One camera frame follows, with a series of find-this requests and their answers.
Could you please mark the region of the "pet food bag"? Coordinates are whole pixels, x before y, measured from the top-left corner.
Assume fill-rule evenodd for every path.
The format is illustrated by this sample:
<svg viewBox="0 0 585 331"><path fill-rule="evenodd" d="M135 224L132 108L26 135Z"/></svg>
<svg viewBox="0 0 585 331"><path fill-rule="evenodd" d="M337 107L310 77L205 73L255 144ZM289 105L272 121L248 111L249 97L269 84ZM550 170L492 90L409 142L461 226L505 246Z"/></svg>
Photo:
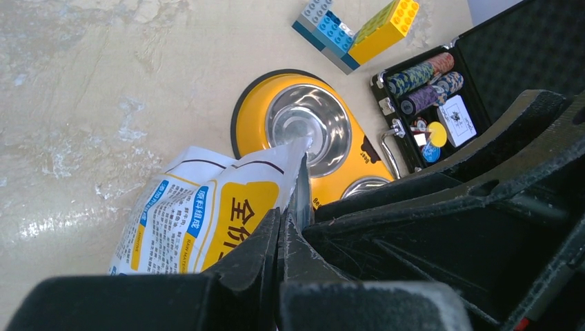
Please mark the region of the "pet food bag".
<svg viewBox="0 0 585 331"><path fill-rule="evenodd" d="M139 195L109 273L198 273L216 264L269 210L288 207L311 142L297 138L240 159L186 148Z"/></svg>

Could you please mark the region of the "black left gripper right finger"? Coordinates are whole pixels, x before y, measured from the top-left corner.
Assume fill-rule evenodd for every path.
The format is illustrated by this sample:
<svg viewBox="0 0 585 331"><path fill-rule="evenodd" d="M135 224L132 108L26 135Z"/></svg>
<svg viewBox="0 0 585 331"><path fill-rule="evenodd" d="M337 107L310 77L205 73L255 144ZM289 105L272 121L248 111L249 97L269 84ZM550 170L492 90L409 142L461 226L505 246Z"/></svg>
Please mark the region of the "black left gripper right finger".
<svg viewBox="0 0 585 331"><path fill-rule="evenodd" d="M312 219L302 157L281 226L280 330L471 330L462 300L443 283L348 279L302 236Z"/></svg>

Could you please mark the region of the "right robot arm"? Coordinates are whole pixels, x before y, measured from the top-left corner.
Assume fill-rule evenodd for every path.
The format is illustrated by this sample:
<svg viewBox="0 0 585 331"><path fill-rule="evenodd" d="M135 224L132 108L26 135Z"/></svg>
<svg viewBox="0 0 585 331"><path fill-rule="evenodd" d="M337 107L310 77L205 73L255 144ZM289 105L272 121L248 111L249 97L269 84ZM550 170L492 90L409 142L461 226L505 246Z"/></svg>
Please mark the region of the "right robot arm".
<svg viewBox="0 0 585 331"><path fill-rule="evenodd" d="M411 177L303 232L360 281L449 285L474 330L584 329L584 95L473 179Z"/></svg>

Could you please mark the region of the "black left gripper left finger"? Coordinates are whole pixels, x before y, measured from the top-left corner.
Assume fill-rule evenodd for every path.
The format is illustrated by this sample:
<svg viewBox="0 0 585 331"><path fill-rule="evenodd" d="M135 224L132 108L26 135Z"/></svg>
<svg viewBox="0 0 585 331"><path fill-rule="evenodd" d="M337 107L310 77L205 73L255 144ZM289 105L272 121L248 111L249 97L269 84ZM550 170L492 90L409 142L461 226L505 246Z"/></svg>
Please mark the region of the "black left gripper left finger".
<svg viewBox="0 0 585 331"><path fill-rule="evenodd" d="M199 274L53 277L9 330L274 330L281 212Z"/></svg>

